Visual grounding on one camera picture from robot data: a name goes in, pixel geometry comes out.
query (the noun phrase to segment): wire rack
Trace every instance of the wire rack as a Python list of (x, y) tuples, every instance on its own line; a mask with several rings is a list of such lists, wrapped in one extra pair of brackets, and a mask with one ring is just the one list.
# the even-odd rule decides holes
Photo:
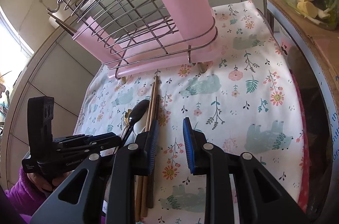
[[(198, 36), (201, 37), (216, 28), (216, 34), (209, 42), (193, 47), (187, 45), (186, 49), (173, 51), (171, 48), (176, 44), (198, 37), (186, 40), (180, 39), (166, 45), (162, 43), (163, 37), (178, 32), (162, 0), (57, 0), (57, 4), (58, 7), (55, 10), (48, 8), (50, 15), (56, 13), (63, 6), (64, 10), (70, 9), (71, 15), (76, 15), (78, 22), (81, 21), (85, 25), (82, 26), (80, 32), (77, 32), (63, 24), (63, 27), (68, 29), (69, 33), (76, 34), (73, 39), (78, 38), (85, 30), (90, 29), (91, 35), (97, 37), (98, 45), (102, 45), (103, 49), (109, 49), (111, 55), (115, 56), (112, 61), (103, 62), (103, 64), (110, 65), (109, 69), (115, 69), (117, 79), (120, 79), (118, 69), (121, 67), (140, 64), (140, 62), (147, 63), (179, 53), (187, 53), (188, 62), (195, 65), (190, 58), (191, 51), (209, 46), (218, 35), (214, 20), (213, 26), (206, 33)], [(162, 31), (160, 35), (155, 33), (155, 30), (159, 29)], [(151, 41), (156, 41), (157, 47), (147, 51), (140, 49), (140, 52), (134, 54), (127, 53), (129, 49), (145, 45)], [(121, 49), (116, 50), (113, 47), (116, 44), (119, 44)]]

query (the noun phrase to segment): metal wire grid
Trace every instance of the metal wire grid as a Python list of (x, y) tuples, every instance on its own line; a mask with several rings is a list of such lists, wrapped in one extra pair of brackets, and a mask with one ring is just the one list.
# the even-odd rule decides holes
[[(190, 51), (201, 49), (210, 45), (217, 37), (217, 30), (216, 35), (214, 38), (205, 45), (191, 47), (188, 46), (187, 49), (177, 51), (174, 53), (169, 53), (166, 50), (166, 47), (178, 44), (187, 40), (178, 41), (169, 45), (163, 45), (160, 41), (162, 37), (168, 34), (173, 34), (177, 32), (177, 28), (169, 16), (166, 7), (162, 3), (161, 0), (57, 0), (58, 7), (56, 10), (48, 9), (49, 12), (57, 12), (60, 9), (62, 3), (65, 3), (64, 9), (71, 9), (72, 15), (77, 15), (79, 21), (83, 21), (86, 24), (86, 29), (90, 29), (92, 31), (92, 36), (96, 35), (98, 37), (98, 42), (103, 42), (103, 47), (105, 49), (110, 49), (112, 55), (118, 55), (118, 60), (113, 60), (111, 62), (103, 63), (103, 64), (110, 64), (119, 61), (118, 65), (112, 67), (110, 69), (116, 69), (116, 78), (117, 71), (119, 67), (131, 65), (134, 63), (158, 59), (166, 55), (174, 55), (182, 52), (188, 53), (188, 60), (190, 60)], [(86, 22), (88, 15), (92, 15), (95, 22), (97, 22), (101, 28), (98, 27), (92, 28), (91, 24)], [(215, 26), (215, 21), (213, 26), (204, 34), (207, 34), (211, 31)], [(154, 29), (160, 28), (168, 28), (166, 33), (157, 36), (154, 33)], [(108, 33), (107, 37), (102, 37), (102, 34), (106, 31)], [(152, 37), (147, 38), (141, 42), (136, 42), (135, 38), (140, 37), (142, 35), (151, 33)], [(108, 43), (109, 39), (114, 39), (113, 42)], [(134, 55), (126, 55), (126, 51), (129, 48), (145, 44), (150, 41), (157, 41), (159, 47), (152, 50), (162, 49), (163, 55), (156, 56), (152, 58), (147, 58), (139, 61), (132, 61), (129, 62), (128, 58), (133, 57), (135, 55), (139, 55), (143, 52), (136, 53)], [(121, 45), (123, 48), (120, 51), (116, 51), (113, 49), (115, 44)]]

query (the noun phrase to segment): red fabric edge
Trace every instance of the red fabric edge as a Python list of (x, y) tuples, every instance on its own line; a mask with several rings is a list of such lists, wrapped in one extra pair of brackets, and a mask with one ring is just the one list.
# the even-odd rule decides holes
[(310, 154), (308, 151), (308, 139), (307, 139), (307, 133), (306, 133), (307, 127), (306, 127), (306, 119), (305, 119), (305, 110), (302, 104), (300, 90), (299, 90), (298, 84), (291, 70), (290, 72), (291, 72), (291, 76), (292, 76), (292, 79), (293, 79), (293, 82), (294, 82), (294, 85), (295, 85), (295, 88), (298, 94), (302, 126), (303, 126), (303, 138), (304, 138), (304, 157), (303, 157), (303, 161), (301, 162), (301, 167), (303, 169), (303, 172), (302, 172), (302, 178), (301, 178), (301, 189), (299, 193), (298, 205), (304, 212), (306, 212), (307, 203), (308, 203), (309, 176), (310, 176)]

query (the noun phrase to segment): yellow flower center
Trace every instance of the yellow flower center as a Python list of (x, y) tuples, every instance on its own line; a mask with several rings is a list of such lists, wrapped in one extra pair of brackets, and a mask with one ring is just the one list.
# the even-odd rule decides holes
[(278, 101), (281, 100), (281, 95), (275, 94), (274, 97), (273, 97), (273, 99), (274, 99), (276, 102), (278, 102)]
[(172, 175), (174, 175), (174, 170), (173, 170), (172, 168), (168, 169), (168, 170), (166, 171), (166, 175), (167, 175), (167, 176), (172, 176)]

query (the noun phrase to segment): black spoon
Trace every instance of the black spoon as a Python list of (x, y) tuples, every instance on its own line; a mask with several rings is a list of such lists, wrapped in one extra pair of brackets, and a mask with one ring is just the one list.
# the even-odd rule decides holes
[(142, 118), (142, 116), (147, 111), (149, 105), (150, 100), (142, 100), (135, 107), (133, 107), (131, 113), (128, 116), (129, 128), (125, 133), (119, 148), (122, 148), (125, 145), (128, 137), (130, 136), (133, 130), (133, 126), (135, 125), (136, 122), (138, 122)]

